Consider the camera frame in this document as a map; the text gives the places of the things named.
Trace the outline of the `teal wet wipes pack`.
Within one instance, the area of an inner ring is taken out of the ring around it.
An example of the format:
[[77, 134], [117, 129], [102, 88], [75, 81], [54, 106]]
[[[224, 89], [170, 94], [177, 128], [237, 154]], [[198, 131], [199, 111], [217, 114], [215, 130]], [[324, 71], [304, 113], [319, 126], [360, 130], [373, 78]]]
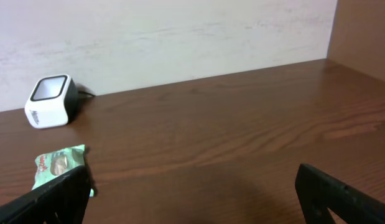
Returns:
[[84, 167], [90, 179], [90, 170], [86, 166], [85, 154], [86, 146], [80, 144], [37, 156], [35, 159], [37, 170], [32, 190], [77, 167]]

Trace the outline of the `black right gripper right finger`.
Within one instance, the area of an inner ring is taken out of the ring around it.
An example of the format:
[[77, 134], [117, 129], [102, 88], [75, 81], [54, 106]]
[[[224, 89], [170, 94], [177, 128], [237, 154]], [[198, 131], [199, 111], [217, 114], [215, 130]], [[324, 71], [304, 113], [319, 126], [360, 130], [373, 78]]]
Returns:
[[385, 224], [385, 203], [309, 164], [299, 165], [295, 190], [306, 223], [334, 223], [333, 212], [346, 223]]

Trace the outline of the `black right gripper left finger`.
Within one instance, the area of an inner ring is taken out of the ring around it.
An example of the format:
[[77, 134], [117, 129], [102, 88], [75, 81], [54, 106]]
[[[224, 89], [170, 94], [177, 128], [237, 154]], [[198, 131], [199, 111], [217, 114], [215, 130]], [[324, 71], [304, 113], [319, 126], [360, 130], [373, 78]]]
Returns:
[[0, 224], [82, 223], [90, 190], [88, 171], [78, 166], [0, 206]]

